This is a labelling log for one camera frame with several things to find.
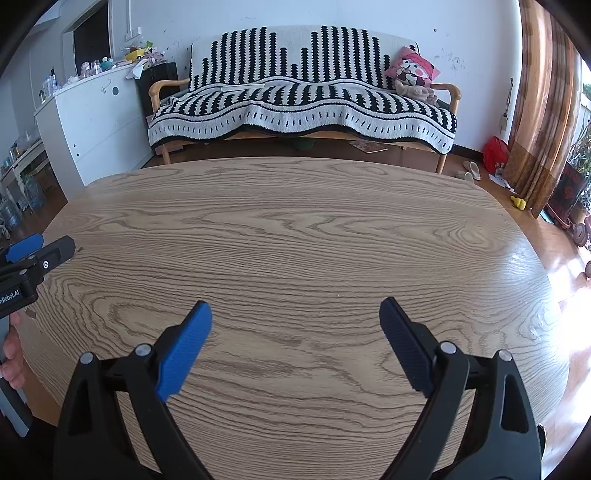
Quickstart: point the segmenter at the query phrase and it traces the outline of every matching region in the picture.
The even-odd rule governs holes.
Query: red bag
[[[509,158],[509,147],[498,137],[492,137],[484,146],[484,166],[492,173],[497,168],[505,168]]]

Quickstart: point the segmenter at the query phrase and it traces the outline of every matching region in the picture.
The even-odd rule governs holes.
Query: sofa
[[[195,42],[190,76],[150,88],[153,147],[165,163],[176,145],[268,136],[360,138],[439,154],[441,173],[456,134],[460,90],[449,106],[396,95],[384,75],[408,39],[348,27],[289,25],[233,31]],[[165,86],[189,90],[160,101]]]

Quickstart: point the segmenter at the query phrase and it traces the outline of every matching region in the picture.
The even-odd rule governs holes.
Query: curtain
[[[579,116],[581,57],[560,24],[535,0],[519,0],[523,66],[503,178],[534,217],[552,195]]]

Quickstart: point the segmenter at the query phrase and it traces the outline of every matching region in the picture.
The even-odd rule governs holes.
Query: white cabinet
[[[35,118],[57,181],[71,200],[91,182],[141,168],[151,157],[132,67],[63,88]]]

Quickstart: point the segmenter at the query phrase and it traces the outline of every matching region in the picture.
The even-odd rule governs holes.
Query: book on floor
[[[370,142],[367,140],[352,140],[349,143],[365,153],[384,152],[388,149],[388,147],[381,143]]]

